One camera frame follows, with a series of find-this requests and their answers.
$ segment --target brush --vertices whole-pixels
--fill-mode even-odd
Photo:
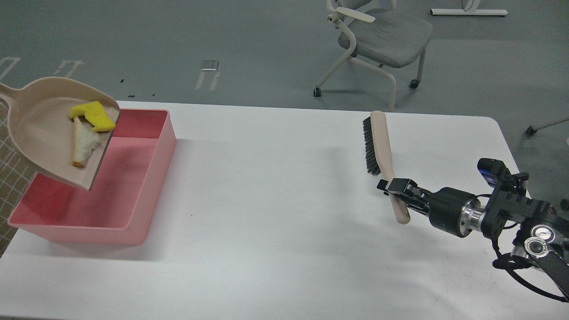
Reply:
[[[383,173],[384,179],[391,181],[395,178],[393,173],[393,158],[391,157],[391,144],[387,132],[387,120],[381,111],[374,111],[364,120],[365,159],[368,173],[378,175]],[[389,195],[393,212],[397,222],[409,223],[411,216],[405,203]]]

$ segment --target chair backrest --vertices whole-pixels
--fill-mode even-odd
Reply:
[[[337,3],[345,8],[357,9],[359,7],[365,6],[372,0],[337,0]]]

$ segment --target beige brush handle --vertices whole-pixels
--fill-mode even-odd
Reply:
[[[391,181],[395,178],[393,173],[393,158],[391,156],[391,144],[389,144],[389,132],[387,131],[387,119],[381,111],[371,113],[373,149],[376,153],[376,161],[383,173],[385,180]],[[393,212],[397,222],[401,224],[409,223],[411,216],[404,202],[396,197],[389,195]]]

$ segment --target dustpan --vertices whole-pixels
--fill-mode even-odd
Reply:
[[[31,167],[54,180],[90,190],[109,145],[112,132],[101,133],[101,145],[84,168],[71,164],[73,153],[72,107],[99,101],[115,123],[120,114],[116,101],[78,81],[46,77],[22,89],[0,84],[0,99],[8,104],[8,133]]]

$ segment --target pink plastic bin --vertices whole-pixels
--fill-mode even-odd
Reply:
[[[8,223],[51,241],[141,244],[175,146],[168,111],[121,109],[92,189],[37,174]]]

